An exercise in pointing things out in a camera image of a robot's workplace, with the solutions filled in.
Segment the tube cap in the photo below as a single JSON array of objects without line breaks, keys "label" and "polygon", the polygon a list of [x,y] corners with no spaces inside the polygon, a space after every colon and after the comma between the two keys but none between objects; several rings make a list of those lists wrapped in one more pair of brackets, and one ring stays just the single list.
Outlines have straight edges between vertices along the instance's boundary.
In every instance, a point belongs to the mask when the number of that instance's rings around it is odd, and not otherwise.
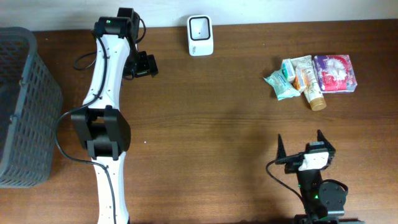
[{"label": "tube cap", "polygon": [[320,111],[326,108],[326,101],[324,97],[315,98],[310,102],[313,111]]}]

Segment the white wall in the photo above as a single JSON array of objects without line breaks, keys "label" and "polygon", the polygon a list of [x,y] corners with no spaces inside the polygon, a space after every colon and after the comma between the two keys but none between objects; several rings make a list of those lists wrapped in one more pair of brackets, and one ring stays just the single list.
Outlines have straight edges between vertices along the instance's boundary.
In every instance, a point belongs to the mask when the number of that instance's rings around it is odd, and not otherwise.
[{"label": "white wall", "polygon": [[133,7],[148,27],[184,26],[193,14],[214,25],[398,18],[398,0],[0,0],[0,26],[92,29],[118,7]]}]

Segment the brown table surface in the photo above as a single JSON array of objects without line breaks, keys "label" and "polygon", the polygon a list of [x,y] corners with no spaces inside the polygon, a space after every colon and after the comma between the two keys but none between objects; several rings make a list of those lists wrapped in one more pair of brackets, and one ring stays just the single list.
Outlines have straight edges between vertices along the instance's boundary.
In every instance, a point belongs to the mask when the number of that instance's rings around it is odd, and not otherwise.
[{"label": "brown table surface", "polygon": [[[267,176],[277,134],[287,154],[321,129],[337,153],[323,178],[349,186],[345,217],[398,222],[398,20],[214,26],[214,53],[191,57],[185,27],[150,28],[140,50],[154,54],[155,78],[123,81],[120,108],[131,126],[124,189],[131,221],[232,223],[303,213],[300,200]],[[92,69],[72,69],[95,50],[90,32],[35,33],[39,54],[62,87],[63,110],[81,105]],[[277,101],[262,78],[283,58],[349,54],[358,87],[325,95],[314,112],[303,96]],[[74,157],[89,159],[71,122],[59,136]],[[295,175],[272,167],[297,188]],[[92,166],[56,150],[46,183],[0,190],[0,223],[96,223]]]}]

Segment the pink package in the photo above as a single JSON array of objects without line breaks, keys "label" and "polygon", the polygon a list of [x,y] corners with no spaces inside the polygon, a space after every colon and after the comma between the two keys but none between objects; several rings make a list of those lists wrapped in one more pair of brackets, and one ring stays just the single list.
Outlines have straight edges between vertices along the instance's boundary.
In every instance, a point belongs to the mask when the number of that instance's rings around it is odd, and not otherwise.
[{"label": "pink package", "polygon": [[352,93],[358,85],[348,55],[315,56],[313,66],[322,93]]}]

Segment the gray plastic bin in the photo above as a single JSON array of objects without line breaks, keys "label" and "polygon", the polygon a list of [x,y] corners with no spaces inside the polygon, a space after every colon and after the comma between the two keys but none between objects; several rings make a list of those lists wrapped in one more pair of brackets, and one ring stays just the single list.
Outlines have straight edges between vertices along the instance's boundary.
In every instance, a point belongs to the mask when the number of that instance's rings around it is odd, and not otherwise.
[{"label": "gray plastic bin", "polygon": [[62,93],[37,54],[36,39],[20,27],[0,28],[0,187],[47,180]]}]

